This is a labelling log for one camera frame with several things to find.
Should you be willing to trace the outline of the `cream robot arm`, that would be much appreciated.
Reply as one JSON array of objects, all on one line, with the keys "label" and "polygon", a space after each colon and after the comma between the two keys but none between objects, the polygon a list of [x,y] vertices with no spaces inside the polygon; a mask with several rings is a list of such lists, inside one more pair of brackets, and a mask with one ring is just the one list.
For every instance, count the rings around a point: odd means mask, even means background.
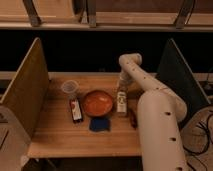
[{"label": "cream robot arm", "polygon": [[187,114],[186,103],[167,85],[143,70],[139,53],[119,57],[119,84],[135,81],[143,90],[137,104],[137,122],[143,171],[188,171],[178,123]]}]

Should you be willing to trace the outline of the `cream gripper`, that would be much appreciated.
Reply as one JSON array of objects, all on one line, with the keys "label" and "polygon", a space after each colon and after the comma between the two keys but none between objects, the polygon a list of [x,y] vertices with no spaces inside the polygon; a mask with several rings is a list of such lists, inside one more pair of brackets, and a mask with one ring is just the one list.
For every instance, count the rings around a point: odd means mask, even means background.
[{"label": "cream gripper", "polygon": [[125,71],[121,70],[119,74],[119,84],[117,92],[127,92],[127,86],[130,86],[133,83],[132,77]]}]

